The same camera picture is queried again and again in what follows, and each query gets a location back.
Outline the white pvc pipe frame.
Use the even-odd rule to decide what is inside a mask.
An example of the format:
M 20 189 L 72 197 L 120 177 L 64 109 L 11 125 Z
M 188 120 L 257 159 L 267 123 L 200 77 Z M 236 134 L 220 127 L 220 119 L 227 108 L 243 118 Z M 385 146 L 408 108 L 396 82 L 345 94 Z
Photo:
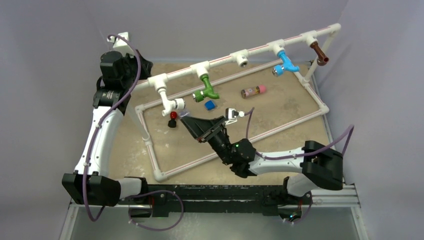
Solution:
M 335 37 L 337 36 L 337 34 L 340 32 L 341 30 L 341 25 L 339 23 L 335 23 L 332 25 L 329 25 L 327 27 L 318 29 L 318 30 L 311 30 L 311 31 L 307 31 L 301 34 L 298 34 L 296 36 L 292 36 L 286 39 L 278 39 L 278 40 L 274 40 L 271 42 L 266 43 L 265 45 L 261 45 L 261 46 L 257 46 L 254 48 L 250 48 L 250 49 L 242 49 L 242 50 L 238 50 L 236 52 L 230 53 L 227 56 L 224 57 L 220 57 L 218 59 L 214 59 L 214 60 L 207 60 L 207 61 L 203 61 L 203 62 L 198 62 L 195 64 L 192 64 L 188 67 L 185 67 L 183 69 L 179 69 L 179 70 L 175 70 L 173 72 L 170 73 L 161 73 L 158 75 L 154 75 L 151 76 L 149 78 L 147 78 L 146 80 L 142 80 L 141 82 L 136 84 L 135 89 L 137 91 L 148 88 L 148 87 L 153 87 L 155 89 L 155 91 L 157 92 L 157 90 L 159 88 L 166 88 L 166 84 L 169 81 L 178 79 L 178 78 L 182 78 L 182 77 L 186 77 L 189 75 L 197 75 L 197 77 L 200 77 L 203 74 L 208 74 L 209 70 L 224 64 L 228 64 L 228 63 L 236 63 L 239 67 L 243 68 L 248 64 L 248 58 L 257 54 L 262 54 L 262 53 L 267 53 L 267 52 L 272 52 L 274 53 L 276 56 L 278 54 L 279 51 L 285 50 L 286 46 L 292 45 L 292 44 L 297 44 L 297 43 L 305 43 L 308 47 L 310 47 L 310 44 L 317 41 L 319 43 L 319 46 L 321 47 L 321 49 L 324 51 L 324 53 L 326 53 L 326 51 L 328 50 L 331 42 L 335 39 Z M 253 67 L 251 69 L 248 70 L 244 70 L 238 73 L 235 73 L 233 75 L 215 80 L 215 81 L 210 81 L 211 85 L 217 86 L 220 84 L 224 84 L 226 82 L 241 78 L 241 77 L 245 77 L 249 74 L 253 74 L 256 72 L 259 72 L 261 70 L 265 70 L 267 68 L 274 68 L 274 66 L 279 65 L 282 63 L 282 60 L 277 56 L 277 60 L 262 64 L 260 66 L 257 67 Z M 316 102 L 317 106 L 318 106 L 318 110 L 309 113 L 305 116 L 302 116 L 298 119 L 292 120 L 288 123 L 285 123 L 283 125 L 280 125 L 278 127 L 275 127 L 271 130 L 265 131 L 259 135 L 254 136 L 251 139 L 251 142 L 255 143 L 258 142 L 260 140 L 263 140 L 267 137 L 273 136 L 279 132 L 282 132 L 286 129 L 289 129 L 291 127 L 294 127 L 296 125 L 302 124 L 306 121 L 312 120 L 316 117 L 321 117 L 324 116 L 325 114 L 327 114 L 329 112 L 329 108 L 328 106 L 321 100 L 321 98 L 319 97 L 319 95 L 315 92 L 315 90 L 313 89 L 313 87 L 310 85 L 310 81 L 312 80 L 312 76 L 315 72 L 315 70 L 317 69 L 319 65 L 317 65 L 317 56 L 316 58 L 313 60 L 313 63 L 311 64 L 311 67 L 309 68 L 307 74 L 305 76 L 300 74 L 299 72 L 292 72 L 298 79 L 299 83 L 303 86 L 303 88 L 309 93 L 309 95 L 312 97 L 312 99 Z M 177 99 L 177 98 L 182 98 L 185 97 L 189 94 L 192 94 L 194 91 L 196 90 L 202 90 L 204 88 L 203 86 L 198 86 L 198 87 L 194 87 L 185 91 L 181 91 L 179 93 L 173 94 L 171 96 L 168 96 L 169 100 L 173 100 L 173 99 Z M 156 107 L 158 105 L 162 105 L 162 101 L 161 98 L 146 104 L 140 104 L 138 106 L 135 107 L 135 112 L 136 112 L 136 117 L 139 119 L 141 126 L 142 126 L 142 135 L 143 135 L 143 140 L 145 142 L 146 148 L 147 148 L 147 152 L 148 152 L 148 156 L 149 156 L 149 160 L 150 163 L 152 165 L 152 174 L 154 179 L 157 182 L 164 182 L 166 180 L 168 180 L 170 177 L 173 177 L 175 175 L 178 175 L 180 173 L 183 173 L 185 171 L 188 171 L 194 167 L 197 167 L 203 163 L 206 163 L 208 161 L 211 161 L 212 159 L 214 159 L 217 155 L 216 154 L 209 154 L 206 155 L 204 157 L 201 157 L 199 159 L 196 159 L 194 161 L 191 161 L 189 163 L 183 164 L 181 166 L 178 166 L 174 169 L 168 170 L 168 171 L 162 171 L 159 167 L 159 163 L 158 160 L 156 158 L 155 155 L 155 151 L 154 151 L 154 144 L 153 144 L 153 140 L 149 135 L 149 132 L 147 130 L 147 125 L 146 125 L 146 121 L 145 118 L 143 116 L 143 113 L 145 110 Z

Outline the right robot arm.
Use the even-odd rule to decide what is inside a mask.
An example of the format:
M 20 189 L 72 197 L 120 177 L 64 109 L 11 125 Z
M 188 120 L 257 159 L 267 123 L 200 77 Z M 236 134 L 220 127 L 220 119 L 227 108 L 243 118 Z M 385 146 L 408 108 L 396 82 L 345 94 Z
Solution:
M 307 140 L 304 146 L 276 152 L 259 152 L 247 139 L 232 143 L 224 116 L 203 119 L 184 116 L 181 122 L 199 143 L 208 143 L 224 165 L 240 178 L 267 173 L 295 173 L 285 181 L 280 196 L 294 203 L 315 189 L 343 189 L 343 154 L 317 141 Z

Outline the white water faucet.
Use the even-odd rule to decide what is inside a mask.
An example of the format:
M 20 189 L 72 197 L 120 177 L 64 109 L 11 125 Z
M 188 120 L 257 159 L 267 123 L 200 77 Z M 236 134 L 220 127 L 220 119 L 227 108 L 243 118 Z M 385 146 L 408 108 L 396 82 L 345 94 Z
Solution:
M 161 111 L 161 115 L 163 117 L 169 115 L 174 110 L 183 110 L 186 108 L 186 102 L 182 98 L 168 99 L 166 94 L 166 89 L 161 87 L 157 90 L 157 93 L 160 96 L 163 110 Z

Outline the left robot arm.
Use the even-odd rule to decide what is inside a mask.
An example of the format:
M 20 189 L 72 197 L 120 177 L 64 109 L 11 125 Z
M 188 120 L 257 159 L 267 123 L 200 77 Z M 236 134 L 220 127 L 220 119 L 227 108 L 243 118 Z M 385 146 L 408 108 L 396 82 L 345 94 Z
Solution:
M 138 205 L 149 199 L 144 177 L 113 180 L 109 175 L 112 145 L 130 101 L 125 94 L 135 79 L 151 76 L 153 63 L 139 51 L 134 55 L 109 51 L 100 57 L 101 77 L 93 96 L 92 124 L 82 156 L 72 173 L 65 173 L 62 185 L 80 205 L 113 207 L 130 197 Z

